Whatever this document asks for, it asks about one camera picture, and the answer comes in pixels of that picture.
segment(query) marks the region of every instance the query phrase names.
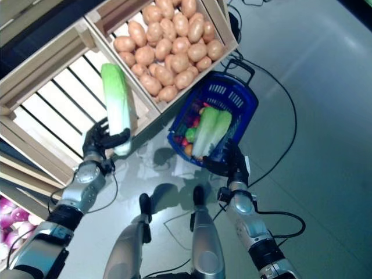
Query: purple onion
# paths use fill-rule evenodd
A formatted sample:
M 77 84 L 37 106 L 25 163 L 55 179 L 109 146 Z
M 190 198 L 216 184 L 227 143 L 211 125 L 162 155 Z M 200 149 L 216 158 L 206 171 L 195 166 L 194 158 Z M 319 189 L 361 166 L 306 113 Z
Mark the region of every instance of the purple onion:
M 17 242 L 15 242 L 17 239 L 19 238 L 19 235 L 18 235 L 18 232 L 16 231 L 12 231 L 8 234 L 8 236 L 6 237 L 6 240 L 5 240 L 5 244 L 7 244 L 8 247 L 11 247 L 13 245 L 13 243 L 15 243 L 13 245 L 13 249 L 18 249 L 22 246 L 22 243 L 23 243 L 23 239 L 19 239 Z
M 12 203 L 10 200 L 2 197 L 0 199 L 0 214 L 9 214 L 17 206 Z
M 37 217 L 36 215 L 32 215 L 30 214 L 29 217 L 28 217 L 28 221 L 34 225 L 34 226 L 38 226 L 40 225 L 40 223 L 43 221 L 42 218 L 40 217 Z
M 28 220 L 29 212 L 23 210 L 22 208 L 16 208 L 12 211 L 10 216 L 15 222 L 23 222 Z
M 23 222 L 22 225 L 18 228 L 18 234 L 23 235 L 26 232 L 30 231 L 28 234 L 22 236 L 23 239 L 27 239 L 33 233 L 31 230 L 33 230 L 34 228 L 35 228 L 35 226 L 32 225 L 30 222 L 27 222 L 27 221 Z
M 0 215 L 0 228 L 9 228 L 14 222 L 10 214 Z
M 3 243 L 8 236 L 8 234 L 12 231 L 12 228 L 4 228 L 0 229 L 0 243 Z
M 8 257 L 9 247 L 5 243 L 0 243 L 0 262 Z

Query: gray floor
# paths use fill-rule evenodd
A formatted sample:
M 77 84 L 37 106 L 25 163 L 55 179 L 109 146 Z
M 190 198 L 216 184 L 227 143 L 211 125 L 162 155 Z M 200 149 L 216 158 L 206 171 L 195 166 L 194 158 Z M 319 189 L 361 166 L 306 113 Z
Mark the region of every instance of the gray floor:
M 259 206 L 287 210 L 306 220 L 306 232 L 282 246 L 303 278 L 368 278 L 372 152 L 366 142 L 371 112 L 360 111 L 372 106 L 371 97 L 363 95 L 368 88 L 371 92 L 372 35 L 336 0 L 272 0 L 262 8 L 246 7 L 237 0 L 233 4 L 244 16 L 240 50 L 284 81 L 298 108 L 298 137 L 293 148 L 253 187 Z M 351 90 L 355 81 L 357 86 Z M 251 87 L 260 105 L 241 148 L 251 159 L 253 181 L 283 152 L 294 124 L 287 97 L 270 78 L 257 72 Z M 362 117 L 357 123 L 361 127 L 342 129 L 342 102 L 352 102 L 354 109 L 359 105 Z M 153 241 L 143 250 L 142 274 L 172 268 L 188 259 L 192 235 L 185 213 L 192 209 L 192 189 L 197 183 L 205 185 L 214 215 L 219 209 L 216 192 L 226 181 L 176 156 L 167 143 L 168 126 L 159 132 L 155 127 L 147 131 L 154 136 L 149 135 L 128 159 L 117 161 L 119 196 L 111 207 L 82 220 L 60 278 L 102 278 L 113 243 L 139 213 L 138 197 L 143 192 L 155 192 L 159 202 L 151 224 Z M 110 201 L 113 189 L 109 181 L 95 208 Z M 299 228 L 296 221 L 285 217 L 265 220 L 274 233 Z M 216 226 L 227 278 L 258 278 L 224 214 Z M 180 269 L 188 270 L 189 266 Z

